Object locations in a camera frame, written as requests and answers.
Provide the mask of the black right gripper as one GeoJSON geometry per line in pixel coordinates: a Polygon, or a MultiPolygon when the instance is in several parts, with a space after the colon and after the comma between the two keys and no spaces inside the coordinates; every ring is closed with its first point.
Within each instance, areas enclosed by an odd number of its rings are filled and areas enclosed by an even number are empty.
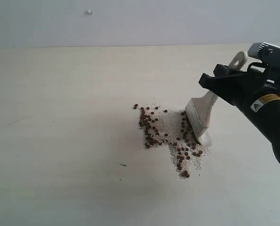
{"type": "Polygon", "coordinates": [[[217,64],[213,73],[202,74],[201,87],[243,113],[280,112],[280,67],[253,62],[242,71],[217,64]]]}

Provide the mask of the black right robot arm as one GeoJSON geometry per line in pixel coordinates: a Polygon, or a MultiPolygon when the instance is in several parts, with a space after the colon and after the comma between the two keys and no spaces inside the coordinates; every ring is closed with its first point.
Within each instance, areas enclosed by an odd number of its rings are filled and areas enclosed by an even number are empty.
{"type": "Polygon", "coordinates": [[[201,87],[235,106],[267,138],[280,164],[280,69],[253,62],[246,71],[217,64],[201,87]]]}

